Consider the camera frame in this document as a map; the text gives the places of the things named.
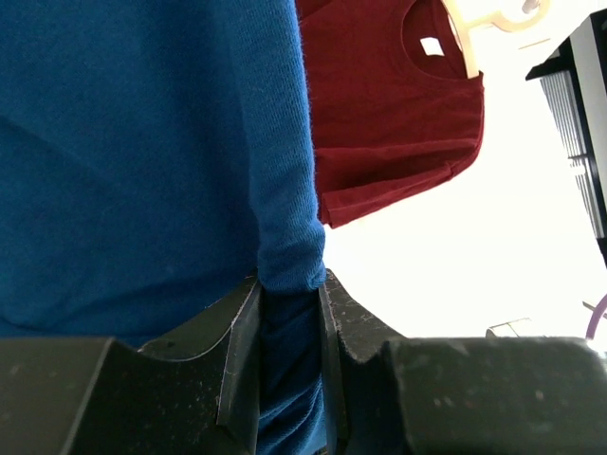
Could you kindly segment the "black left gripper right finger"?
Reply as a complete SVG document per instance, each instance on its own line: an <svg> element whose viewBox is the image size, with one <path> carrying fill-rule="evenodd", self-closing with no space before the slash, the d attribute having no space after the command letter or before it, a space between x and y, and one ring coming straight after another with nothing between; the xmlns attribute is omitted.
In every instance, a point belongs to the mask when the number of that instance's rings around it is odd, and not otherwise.
<svg viewBox="0 0 607 455"><path fill-rule="evenodd" d="M569 337L407 338L329 275L319 292L332 454L602 454L606 355Z"/></svg>

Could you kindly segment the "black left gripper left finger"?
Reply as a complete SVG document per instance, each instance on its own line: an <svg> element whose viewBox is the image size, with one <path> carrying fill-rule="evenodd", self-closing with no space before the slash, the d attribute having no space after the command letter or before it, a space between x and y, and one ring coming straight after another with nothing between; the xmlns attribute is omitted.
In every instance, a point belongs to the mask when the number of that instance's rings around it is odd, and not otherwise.
<svg viewBox="0 0 607 455"><path fill-rule="evenodd" d="M261 287L246 278L138 349L111 337L1 342L5 454L251 454Z"/></svg>

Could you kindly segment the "blue printed t-shirt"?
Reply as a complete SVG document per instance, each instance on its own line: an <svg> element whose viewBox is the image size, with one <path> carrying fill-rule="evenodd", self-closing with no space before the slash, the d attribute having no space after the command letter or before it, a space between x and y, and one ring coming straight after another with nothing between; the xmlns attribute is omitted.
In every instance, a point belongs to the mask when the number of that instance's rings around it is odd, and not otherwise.
<svg viewBox="0 0 607 455"><path fill-rule="evenodd" d="M257 272L257 450L324 446L325 278L291 1L1 5L1 334L133 346Z"/></svg>

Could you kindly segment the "dark red t-shirt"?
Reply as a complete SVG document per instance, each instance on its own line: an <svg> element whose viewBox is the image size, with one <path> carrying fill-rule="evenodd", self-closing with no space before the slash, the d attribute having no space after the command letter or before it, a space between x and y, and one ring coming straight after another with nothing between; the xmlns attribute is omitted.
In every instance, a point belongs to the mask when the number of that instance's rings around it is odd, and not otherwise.
<svg viewBox="0 0 607 455"><path fill-rule="evenodd" d="M319 215L342 227L468 168L483 139L439 1L300 1Z"/></svg>

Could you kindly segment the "wooden hanger with shirt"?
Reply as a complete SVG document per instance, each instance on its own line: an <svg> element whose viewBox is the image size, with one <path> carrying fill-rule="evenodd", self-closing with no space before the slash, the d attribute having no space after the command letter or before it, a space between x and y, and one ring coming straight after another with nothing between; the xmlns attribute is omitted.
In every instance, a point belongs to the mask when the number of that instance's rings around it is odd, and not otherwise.
<svg viewBox="0 0 607 455"><path fill-rule="evenodd" d="M467 76L469 79L475 79L480 75L480 69L473 51L470 33L480 27L496 27L506 33L525 31L543 20L551 8L551 1L524 1L522 12L530 15L530 18L522 22L514 22L508 19L500 9L467 21L456 1L443 0L442 5L450 17L452 30L463 56Z"/></svg>

